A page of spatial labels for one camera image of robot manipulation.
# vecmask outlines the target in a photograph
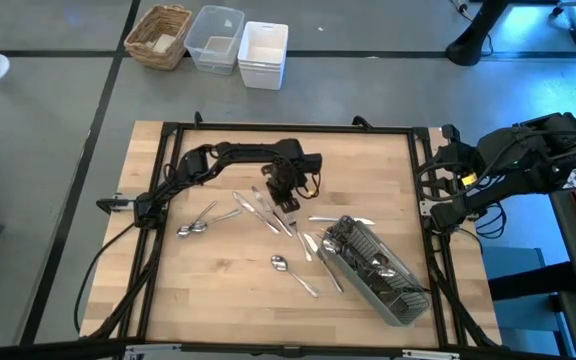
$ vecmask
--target fork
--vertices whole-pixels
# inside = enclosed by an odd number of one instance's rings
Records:
[[[306,248],[306,242],[304,241],[303,236],[301,236],[299,229],[297,229],[297,220],[295,220],[295,218],[292,215],[286,213],[284,213],[284,217],[286,218],[286,222],[288,222],[288,226],[290,226],[297,233],[297,238],[299,238],[301,247],[304,249],[304,255],[306,256],[306,260],[312,261],[312,256],[310,256],[308,248]]]

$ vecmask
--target butter knife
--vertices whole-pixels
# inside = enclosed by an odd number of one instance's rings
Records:
[[[330,280],[335,285],[335,288],[337,288],[337,291],[340,294],[343,294],[344,289],[341,287],[341,284],[339,283],[339,281],[335,277],[335,274],[333,274],[332,271],[330,270],[330,267],[328,266],[328,263],[326,262],[326,258],[324,258],[324,256],[319,251],[317,251],[319,249],[319,247],[317,246],[315,239],[313,239],[312,236],[310,236],[306,233],[304,233],[304,237],[306,238],[306,242],[308,243],[308,246],[310,246],[310,250],[312,250],[312,253],[315,254],[319,258],[319,261],[321,261],[321,263],[324,265],[324,268],[326,269],[326,272],[328,273]]]
[[[264,210],[272,213],[272,216],[275,218],[275,220],[277,220],[279,226],[281,226],[281,228],[284,229],[284,231],[286,232],[286,234],[288,234],[288,236],[292,237],[292,232],[290,231],[290,229],[288,229],[288,225],[284,224],[284,221],[279,217],[277,212],[273,210],[268,201],[264,199],[263,195],[261,195],[259,190],[257,190],[255,186],[251,186],[250,188],[252,189],[253,194],[255,194],[255,199],[257,199],[257,201],[261,204]]]
[[[266,226],[268,226],[270,231],[272,231],[275,234],[279,234],[279,229],[277,229],[277,227],[275,225],[273,225],[270,222],[270,220],[266,219],[263,215],[261,215],[257,211],[257,209],[255,209],[254,206],[250,205],[250,203],[248,201],[246,201],[246,199],[244,199],[244,197],[241,196],[238,192],[233,191],[232,197],[235,198],[235,200],[239,203],[239,205],[241,205],[241,207],[250,211],[253,215],[255,215],[257,217],[257,219],[261,220],[264,224],[266,224]]]
[[[369,219],[364,219],[364,218],[356,218],[353,217],[353,219],[357,220],[357,221],[361,221],[362,223],[364,223],[364,225],[375,225],[375,222]],[[313,222],[337,222],[339,220],[339,218],[331,218],[331,217],[324,217],[324,216],[310,216],[308,217],[308,220],[313,221]]]

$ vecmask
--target wooden tabletop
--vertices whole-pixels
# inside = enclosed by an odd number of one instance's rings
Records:
[[[118,191],[128,197],[147,190],[162,122],[135,123]],[[433,147],[443,144],[431,129]],[[386,134],[185,131],[182,154],[202,144],[274,143],[297,138],[306,153],[322,153],[321,194],[299,199],[294,213],[303,232],[320,223],[309,215],[351,215],[374,220],[372,230],[428,286],[422,235],[405,136]],[[192,221],[213,200],[207,219],[238,207],[236,190],[256,204],[250,187],[267,196],[260,164],[226,168],[204,186],[187,189],[171,202],[147,339],[169,342],[301,344],[366,347],[436,347],[432,309],[411,327],[388,326],[337,272],[345,294],[338,294],[322,264],[307,262],[296,237],[272,234],[244,212],[180,240],[176,230]],[[132,212],[110,216],[105,241],[132,221]],[[472,224],[465,224],[472,230]],[[82,324],[82,335],[101,325],[126,290],[138,229],[128,232],[101,256]],[[501,343],[477,242],[460,233],[450,243],[459,294],[477,323]],[[293,278],[275,271],[270,257],[283,255],[291,270],[315,285],[311,297]],[[137,300],[134,313],[141,308]],[[444,299],[448,337],[455,342],[450,307]],[[136,332],[136,315],[130,334]]]

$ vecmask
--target metal utensil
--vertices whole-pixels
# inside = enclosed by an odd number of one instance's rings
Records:
[[[187,225],[182,226],[179,228],[179,230],[177,230],[177,236],[178,237],[186,237],[193,232],[202,233],[202,232],[206,231],[206,229],[208,229],[208,225],[210,225],[214,222],[220,221],[220,220],[225,220],[225,219],[231,218],[233,216],[237,216],[239,214],[241,214],[241,210],[235,209],[235,210],[229,212],[228,214],[218,216],[218,217],[210,219],[208,221],[201,221],[200,220],[200,221],[195,222],[195,224],[192,226],[187,226]]]
[[[308,290],[310,295],[312,295],[314,297],[319,297],[319,290],[317,290],[316,287],[308,284],[305,280],[303,280],[302,278],[300,278],[299,276],[295,275],[293,272],[288,270],[288,261],[286,261],[286,259],[283,256],[281,256],[281,255],[271,256],[270,257],[270,263],[272,264],[272,267],[275,268],[275,270],[280,271],[280,272],[287,272],[292,277],[294,277],[295,280],[299,281],[299,283],[301,285],[303,285],[303,287],[305,287],[306,290]]]
[[[288,236],[292,237],[292,232],[290,232],[290,229],[288,229],[288,226],[284,223],[284,221],[281,219],[281,217],[279,217],[277,212],[275,210],[273,210],[272,206],[270,206],[268,201],[266,201],[266,199],[264,199],[263,195],[261,195],[259,190],[257,190],[257,188],[255,186],[251,186],[250,188],[252,189],[253,194],[255,194],[255,199],[257,199],[257,201],[261,204],[261,206],[264,208],[264,210],[272,213],[272,216],[275,218],[275,220],[277,220],[277,222],[279,223],[279,226],[281,226],[281,228],[286,232],[286,234],[288,234]]]
[[[275,234],[279,234],[279,229],[277,229],[277,227],[275,225],[273,225],[270,222],[270,220],[266,219],[263,215],[261,215],[257,211],[257,209],[255,209],[252,205],[250,205],[250,203],[248,201],[246,201],[246,199],[244,199],[244,197],[241,196],[238,192],[233,191],[232,197],[234,197],[235,200],[237,200],[237,202],[239,203],[239,205],[241,205],[244,209],[250,211],[253,215],[255,215],[257,217],[257,219],[261,220],[264,224],[266,224],[266,226],[268,226],[270,231],[272,231]]]
[[[370,220],[370,219],[364,219],[364,218],[353,218],[357,221],[361,221],[362,223],[364,223],[365,225],[375,225],[375,222]],[[331,218],[331,217],[324,217],[324,216],[310,216],[308,217],[309,221],[313,221],[313,222],[337,222],[339,220],[339,218]]]
[[[335,255],[338,255],[339,253],[341,253],[341,245],[336,240],[323,239],[322,245],[324,247],[324,250],[326,250],[330,253],[333,253]]]
[[[201,220],[201,218],[204,217],[204,215],[206,215],[206,214],[208,213],[208,211],[210,211],[210,209],[212,209],[213,207],[215,207],[215,205],[217,205],[217,200],[211,202],[210,205],[208,205],[208,207],[205,208],[204,211],[202,211],[202,212],[199,214],[199,216],[197,216],[197,218],[196,218],[195,220],[193,220],[193,222],[191,222],[190,225],[187,226],[188,229],[186,229],[185,231],[182,231],[183,226],[180,227],[180,228],[177,230],[177,236],[185,237],[185,236],[190,235],[190,230],[189,230],[189,229],[190,229],[193,225],[195,225],[195,223],[196,223],[197,221]]]
[[[370,265],[374,266],[377,270],[377,275],[384,278],[391,278],[397,276],[399,273],[390,266],[390,261],[386,255],[377,253],[369,260]]]
[[[304,237],[306,238],[306,241],[308,242],[308,246],[310,246],[310,250],[312,250],[312,253],[317,255],[317,257],[319,258],[319,261],[321,261],[321,263],[324,265],[324,269],[326,269],[326,272],[328,273],[328,277],[330,277],[330,280],[332,281],[333,285],[335,285],[335,288],[337,289],[337,291],[340,294],[343,294],[344,289],[341,287],[341,284],[339,283],[339,280],[337,280],[337,278],[335,277],[335,274],[333,274],[333,272],[330,270],[330,267],[328,266],[328,263],[326,262],[326,258],[324,258],[324,256],[321,255],[317,251],[319,249],[319,247],[317,246],[315,239],[313,239],[310,235],[308,235],[306,233],[304,233]]]
[[[297,220],[295,220],[295,218],[290,214],[284,214],[284,216],[286,217],[288,225],[297,233],[297,238],[299,238],[299,243],[301,244],[301,247],[304,249],[304,255],[306,256],[306,260],[312,261],[312,256],[310,256],[310,253],[306,248],[306,242],[304,241],[304,238],[301,236],[301,233],[299,233],[299,229],[297,228]]]

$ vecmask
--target stacked white container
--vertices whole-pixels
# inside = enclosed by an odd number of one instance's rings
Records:
[[[281,89],[287,46],[288,25],[248,21],[237,54],[244,84]]]
[[[235,67],[244,13],[206,5],[188,31],[184,46],[199,70],[229,75]]]

